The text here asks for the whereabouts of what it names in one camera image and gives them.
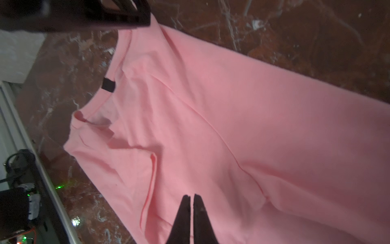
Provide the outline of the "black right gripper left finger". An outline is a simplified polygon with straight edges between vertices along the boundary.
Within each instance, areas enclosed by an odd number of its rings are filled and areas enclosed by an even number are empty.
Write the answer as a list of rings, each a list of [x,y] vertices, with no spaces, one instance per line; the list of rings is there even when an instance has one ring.
[[[189,244],[191,232],[191,197],[184,195],[166,244]]]

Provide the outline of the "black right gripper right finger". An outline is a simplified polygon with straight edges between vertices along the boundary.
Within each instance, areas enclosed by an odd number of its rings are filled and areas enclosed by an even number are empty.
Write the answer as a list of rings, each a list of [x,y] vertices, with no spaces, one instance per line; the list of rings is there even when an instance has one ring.
[[[200,195],[194,196],[194,244],[218,244],[206,207]]]

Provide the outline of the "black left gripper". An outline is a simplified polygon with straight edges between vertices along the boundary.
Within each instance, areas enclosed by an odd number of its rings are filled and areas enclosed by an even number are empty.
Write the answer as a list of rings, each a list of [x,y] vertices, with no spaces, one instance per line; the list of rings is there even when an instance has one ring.
[[[27,32],[79,32],[150,26],[147,1],[1,1],[1,29]]]

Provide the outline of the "pink t-shirt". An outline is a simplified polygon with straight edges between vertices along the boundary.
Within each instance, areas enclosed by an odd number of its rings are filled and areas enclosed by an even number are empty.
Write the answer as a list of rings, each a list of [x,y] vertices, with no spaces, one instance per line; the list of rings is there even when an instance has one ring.
[[[221,244],[387,244],[390,107],[151,19],[120,30],[65,150],[138,244],[199,194]]]

